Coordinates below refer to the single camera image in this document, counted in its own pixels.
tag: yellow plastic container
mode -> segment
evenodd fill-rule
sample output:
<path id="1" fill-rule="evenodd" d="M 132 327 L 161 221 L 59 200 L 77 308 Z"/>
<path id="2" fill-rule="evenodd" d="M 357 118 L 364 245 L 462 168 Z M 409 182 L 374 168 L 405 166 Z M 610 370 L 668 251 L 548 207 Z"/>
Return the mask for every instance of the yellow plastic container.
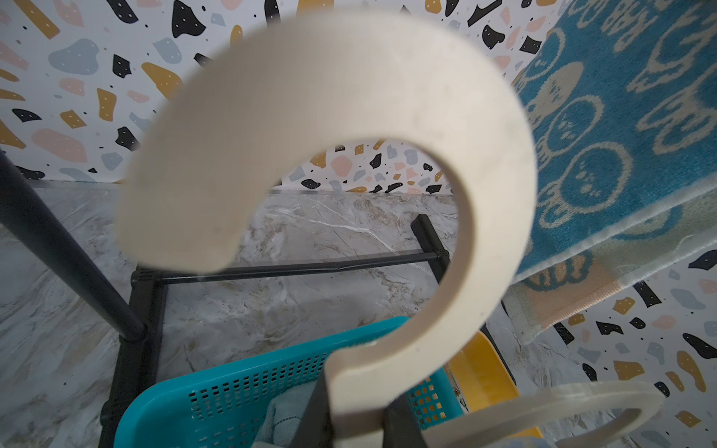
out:
<path id="1" fill-rule="evenodd" d="M 521 395 L 493 344 L 480 331 L 448 362 L 448 371 L 471 412 Z M 537 427 L 513 435 L 524 436 L 543 438 Z"/>

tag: teal towel with cartoon print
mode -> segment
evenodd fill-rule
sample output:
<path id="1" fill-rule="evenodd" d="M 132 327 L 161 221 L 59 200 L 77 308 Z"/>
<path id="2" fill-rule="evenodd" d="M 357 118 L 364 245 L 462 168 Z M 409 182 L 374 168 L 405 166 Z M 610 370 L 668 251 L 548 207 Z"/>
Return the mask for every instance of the teal towel with cartoon print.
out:
<path id="1" fill-rule="evenodd" d="M 717 241 L 717 2 L 566 5 L 513 82 L 538 166 L 504 300 L 524 343 Z"/>

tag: terrazzo patterned wall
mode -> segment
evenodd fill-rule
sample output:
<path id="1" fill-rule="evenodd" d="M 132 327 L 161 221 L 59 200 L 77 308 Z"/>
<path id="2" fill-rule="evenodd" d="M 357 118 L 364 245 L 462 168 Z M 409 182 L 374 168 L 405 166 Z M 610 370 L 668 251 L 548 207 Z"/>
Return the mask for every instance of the terrazzo patterned wall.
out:
<path id="1" fill-rule="evenodd" d="M 0 145 L 27 178 L 120 181 L 156 113 L 192 74 L 270 22 L 321 7 L 420 16 L 474 42 L 511 81 L 568 3 L 8 0 L 0 4 Z M 450 192 L 441 168 L 405 142 L 378 135 L 324 149 L 288 173 L 282 187 Z"/>
<path id="2" fill-rule="evenodd" d="M 592 381 L 653 383 L 642 448 L 717 447 L 717 246 L 556 325 Z"/>

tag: gray marble tile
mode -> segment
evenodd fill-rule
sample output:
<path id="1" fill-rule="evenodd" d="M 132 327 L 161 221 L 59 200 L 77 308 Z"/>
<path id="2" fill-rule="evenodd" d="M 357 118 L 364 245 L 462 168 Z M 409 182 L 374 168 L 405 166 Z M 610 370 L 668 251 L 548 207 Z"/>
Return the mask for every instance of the gray marble tile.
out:
<path id="1" fill-rule="evenodd" d="M 134 263 L 114 245 L 112 234 L 117 191 L 38 192 L 120 294 L 129 297 Z M 410 222 L 418 213 L 429 214 L 452 252 L 457 221 L 449 196 L 270 194 L 244 236 L 236 265 L 416 250 Z M 2 228 L 0 285 L 0 442 L 6 448 L 96 446 L 98 415 L 118 349 L 116 333 Z M 436 286 L 427 263 L 172 285 L 158 380 L 413 315 Z M 521 347 L 502 310 L 488 326 L 521 393 L 586 380 L 557 334 L 547 332 Z M 561 438 L 603 418 L 566 419 L 544 430 Z"/>

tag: black metal frame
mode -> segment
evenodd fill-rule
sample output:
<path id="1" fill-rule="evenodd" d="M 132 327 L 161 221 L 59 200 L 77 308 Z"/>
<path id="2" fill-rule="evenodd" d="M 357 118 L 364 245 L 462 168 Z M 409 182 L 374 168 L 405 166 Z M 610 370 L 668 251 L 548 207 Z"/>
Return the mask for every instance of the black metal frame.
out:
<path id="1" fill-rule="evenodd" d="M 336 262 L 232 267 L 210 275 L 161 272 L 138 266 L 131 277 L 132 293 L 127 304 L 3 153 L 0 153 L 0 222 L 120 334 L 110 397 L 100 414 L 100 448 L 114 445 L 117 425 L 125 410 L 156 381 L 167 285 L 343 272 L 415 262 L 428 262 L 436 281 L 440 282 L 450 263 L 448 251 L 430 219 L 420 214 L 411 223 L 422 249 L 419 253 Z M 488 329 L 483 326 L 482 331 L 492 343 Z"/>

